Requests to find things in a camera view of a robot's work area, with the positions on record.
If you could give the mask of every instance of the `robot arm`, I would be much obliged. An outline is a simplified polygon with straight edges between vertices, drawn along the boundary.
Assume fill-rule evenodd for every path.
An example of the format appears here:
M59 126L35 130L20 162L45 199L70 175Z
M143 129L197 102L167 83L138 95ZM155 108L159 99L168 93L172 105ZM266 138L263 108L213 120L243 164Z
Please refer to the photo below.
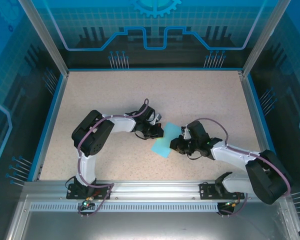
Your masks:
M241 192L254 193L266 204L274 203L287 191L287 185L279 174L253 155L261 156L275 165L291 184L291 177L277 156L269 151L247 151L226 144L220 138L210 138L199 121L181 128L182 135L170 143L170 148L180 154L191 156L199 152L201 156L214 161L223 161L244 171L242 174L227 172L215 181L215 190L223 194Z
M138 111L126 113L125 116L132 116L141 113L146 107L143 104ZM79 126L73 131L72 139L74 146L77 148L82 138L87 134L93 125L102 118L107 117L105 114L101 114L97 110L92 110ZM81 146L82 157L80 161L80 170L82 177L89 183L94 184L96 181L95 165L97 159L97 153L103 148L110 133L117 132L136 132L139 131L143 134L144 140L162 138L164 131L161 128L161 123L158 123L161 119L160 114L156 114L156 111L148 106L145 112L137 117L112 117L103 121L96 131L93 131L83 142ZM77 173L75 177L75 183L79 188L83 189L83 192L88 191L85 189L87 185L81 180Z

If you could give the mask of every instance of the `beige work surface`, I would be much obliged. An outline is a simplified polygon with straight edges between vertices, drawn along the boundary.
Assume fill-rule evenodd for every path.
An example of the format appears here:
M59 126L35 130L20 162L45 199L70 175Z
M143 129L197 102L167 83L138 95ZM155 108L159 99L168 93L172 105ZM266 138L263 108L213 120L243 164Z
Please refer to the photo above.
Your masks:
M212 118L229 132L229 143L259 151L256 133L236 71L93 71L71 72L41 172L41 180L66 180L77 172L71 134L91 110L124 114L138 110L148 98L162 115L161 123L184 126ZM210 137L224 139L222 129L202 122ZM97 155L99 180L212 180L234 166L209 158L189 160L172 151L164 158L151 151L155 139L134 133L109 136Z

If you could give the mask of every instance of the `gear logo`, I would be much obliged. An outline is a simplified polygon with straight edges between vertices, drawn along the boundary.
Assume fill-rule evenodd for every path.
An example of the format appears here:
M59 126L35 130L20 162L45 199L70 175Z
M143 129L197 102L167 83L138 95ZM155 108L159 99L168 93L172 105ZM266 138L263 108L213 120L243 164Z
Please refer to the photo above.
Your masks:
M18 0L0 0L0 13L4 20L12 25L20 15Z
M156 18L159 15L164 17L165 14L170 14L171 10L176 10L181 0L130 0L130 3L134 5L134 10L140 11L140 14Z

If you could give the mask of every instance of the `blue towel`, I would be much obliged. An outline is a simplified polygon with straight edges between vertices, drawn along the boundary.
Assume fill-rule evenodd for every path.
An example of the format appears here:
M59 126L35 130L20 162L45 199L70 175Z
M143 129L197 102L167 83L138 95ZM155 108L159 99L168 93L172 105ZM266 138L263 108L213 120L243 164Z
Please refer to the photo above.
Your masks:
M171 140L179 137L179 135L181 134L181 127L168 122L163 130L163 138L158 138L151 150L156 154L167 158L171 152L170 142Z

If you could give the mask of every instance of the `blue glass wall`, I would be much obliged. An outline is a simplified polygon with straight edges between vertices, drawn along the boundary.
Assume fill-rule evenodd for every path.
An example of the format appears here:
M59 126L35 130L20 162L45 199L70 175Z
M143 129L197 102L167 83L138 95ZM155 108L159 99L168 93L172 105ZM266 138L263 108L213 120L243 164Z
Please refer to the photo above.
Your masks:
M69 68L242 68L277 0L34 0Z
M251 77L274 149L300 188L300 0L292 0Z
M0 240L14 214L59 77L19 2L0 0ZM12 161L19 156L28 162Z

